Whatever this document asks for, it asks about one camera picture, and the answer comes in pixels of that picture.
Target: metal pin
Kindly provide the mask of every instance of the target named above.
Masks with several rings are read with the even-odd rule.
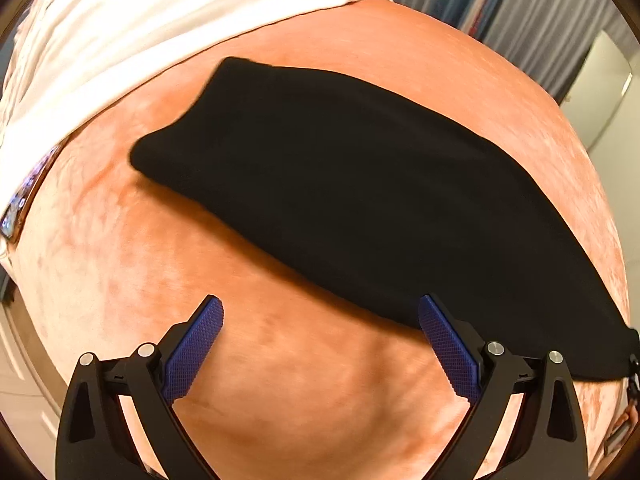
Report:
[[[87,366],[88,364],[91,364],[91,361],[94,360],[94,355],[87,352],[86,354],[82,354],[80,356],[80,364],[82,366]]]
[[[138,348],[138,355],[140,357],[149,357],[155,351],[156,345],[151,343],[144,343],[140,348]]]
[[[559,365],[564,358],[562,357],[562,354],[560,352],[552,350],[551,352],[549,352],[549,359]]]
[[[489,351],[489,354],[493,354],[493,355],[502,355],[502,354],[504,354],[504,346],[502,346],[497,341],[491,341],[486,346],[486,349]]]

